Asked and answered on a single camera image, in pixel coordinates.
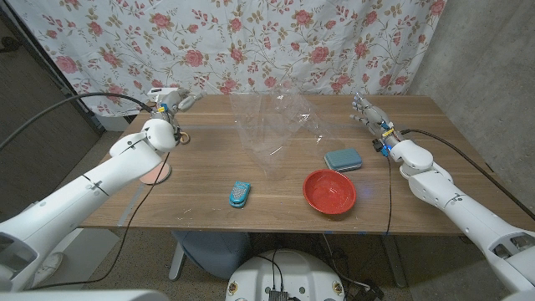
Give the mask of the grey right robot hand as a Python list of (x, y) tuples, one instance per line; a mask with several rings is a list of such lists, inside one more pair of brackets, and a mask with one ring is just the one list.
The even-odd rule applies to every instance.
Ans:
[(355, 94), (352, 106), (358, 114), (350, 115), (350, 118), (364, 124), (381, 143), (393, 146), (400, 142), (389, 116), (378, 106), (372, 105), (361, 93)]

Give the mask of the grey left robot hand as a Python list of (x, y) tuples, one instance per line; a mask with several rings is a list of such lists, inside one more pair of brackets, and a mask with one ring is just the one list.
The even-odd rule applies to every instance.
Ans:
[(159, 106), (163, 109), (162, 114), (172, 121), (177, 113), (188, 111), (200, 99), (206, 96), (206, 91), (191, 94), (189, 90), (177, 89), (164, 95), (159, 100)]

